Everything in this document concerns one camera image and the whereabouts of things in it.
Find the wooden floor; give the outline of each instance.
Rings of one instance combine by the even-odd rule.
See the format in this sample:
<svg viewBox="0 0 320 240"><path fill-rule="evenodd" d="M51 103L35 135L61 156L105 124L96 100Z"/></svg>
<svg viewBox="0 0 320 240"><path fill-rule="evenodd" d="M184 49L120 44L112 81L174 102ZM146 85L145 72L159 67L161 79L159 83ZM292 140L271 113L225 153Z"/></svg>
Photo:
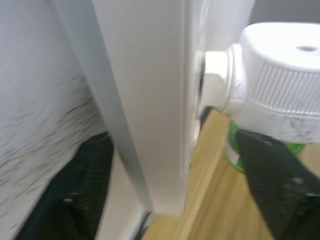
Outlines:
<svg viewBox="0 0 320 240"><path fill-rule="evenodd" d="M251 197L246 178L226 160L229 118L212 111L194 151L185 212L157 215L143 240L272 240ZM302 161L320 175L318 145L309 145Z"/></svg>

